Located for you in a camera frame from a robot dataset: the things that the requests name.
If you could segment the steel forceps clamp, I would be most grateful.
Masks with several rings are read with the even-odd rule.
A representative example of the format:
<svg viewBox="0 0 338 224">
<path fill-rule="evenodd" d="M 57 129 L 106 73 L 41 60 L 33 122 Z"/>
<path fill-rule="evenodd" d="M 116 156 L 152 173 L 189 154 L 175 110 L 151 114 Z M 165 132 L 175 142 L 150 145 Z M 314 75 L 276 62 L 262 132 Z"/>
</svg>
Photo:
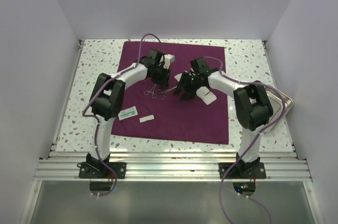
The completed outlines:
<svg viewBox="0 0 338 224">
<path fill-rule="evenodd" d="M 166 98 L 166 94 L 168 94 L 172 90 L 175 90 L 176 88 L 177 86 L 170 88 L 170 89 L 165 89 L 165 90 L 157 89 L 156 94 L 160 95 L 161 100 L 164 100 Z"/>
<path fill-rule="evenodd" d="M 151 96 L 153 99 L 155 99 L 157 97 L 156 87 L 157 87 L 157 84 L 154 84 L 150 90 L 144 91 L 144 95 Z"/>
</svg>

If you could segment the steel instrument tray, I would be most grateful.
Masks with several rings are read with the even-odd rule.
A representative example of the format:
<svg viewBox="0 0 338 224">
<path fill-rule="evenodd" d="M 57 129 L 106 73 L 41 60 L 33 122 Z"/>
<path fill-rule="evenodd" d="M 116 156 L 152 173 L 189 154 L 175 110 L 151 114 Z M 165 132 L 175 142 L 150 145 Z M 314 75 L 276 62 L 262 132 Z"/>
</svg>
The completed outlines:
<svg viewBox="0 0 338 224">
<path fill-rule="evenodd" d="M 273 115 L 268 123 L 270 126 L 264 130 L 264 133 L 267 134 L 273 132 L 283 121 L 286 114 L 293 107 L 294 102 L 289 96 L 274 87 L 265 87 L 265 90 L 273 108 Z"/>
</svg>

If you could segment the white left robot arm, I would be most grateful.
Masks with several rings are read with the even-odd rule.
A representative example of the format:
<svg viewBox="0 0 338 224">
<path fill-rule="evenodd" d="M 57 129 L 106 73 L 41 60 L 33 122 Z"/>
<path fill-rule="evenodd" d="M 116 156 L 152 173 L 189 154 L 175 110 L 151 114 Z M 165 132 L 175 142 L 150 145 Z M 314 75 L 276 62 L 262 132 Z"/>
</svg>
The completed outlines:
<svg viewBox="0 0 338 224">
<path fill-rule="evenodd" d="M 86 163 L 98 178 L 104 178 L 110 171 L 109 142 L 112 125 L 123 107 L 125 90 L 132 85 L 150 78 L 156 85 L 167 87 L 171 73 L 170 65 L 175 56 L 151 49 L 149 54 L 138 57 L 127 68 L 109 75 L 98 76 L 90 101 L 82 115 L 97 121 L 94 147 L 86 156 Z"/>
</svg>

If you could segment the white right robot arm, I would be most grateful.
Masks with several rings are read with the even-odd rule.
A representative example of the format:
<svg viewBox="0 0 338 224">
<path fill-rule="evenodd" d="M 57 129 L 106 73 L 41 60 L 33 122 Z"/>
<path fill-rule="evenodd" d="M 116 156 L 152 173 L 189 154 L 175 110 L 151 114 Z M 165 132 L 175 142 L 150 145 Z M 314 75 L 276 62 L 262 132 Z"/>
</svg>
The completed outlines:
<svg viewBox="0 0 338 224">
<path fill-rule="evenodd" d="M 242 126 L 242 139 L 237 153 L 235 171 L 247 178 L 259 163 L 259 145 L 264 127 L 273 115 L 273 108 L 261 82 L 240 83 L 217 68 L 210 68 L 205 58 L 191 61 L 189 72 L 182 73 L 173 94 L 182 100 L 197 96 L 201 87 L 217 90 L 234 100 L 236 118 Z"/>
</svg>

